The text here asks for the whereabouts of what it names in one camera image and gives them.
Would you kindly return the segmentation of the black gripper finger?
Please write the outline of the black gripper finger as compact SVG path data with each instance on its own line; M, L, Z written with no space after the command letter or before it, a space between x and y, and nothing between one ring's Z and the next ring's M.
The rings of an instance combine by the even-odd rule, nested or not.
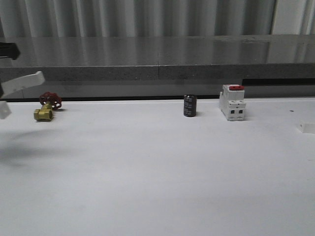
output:
M20 55L20 50L16 43L0 42L0 57L16 60Z

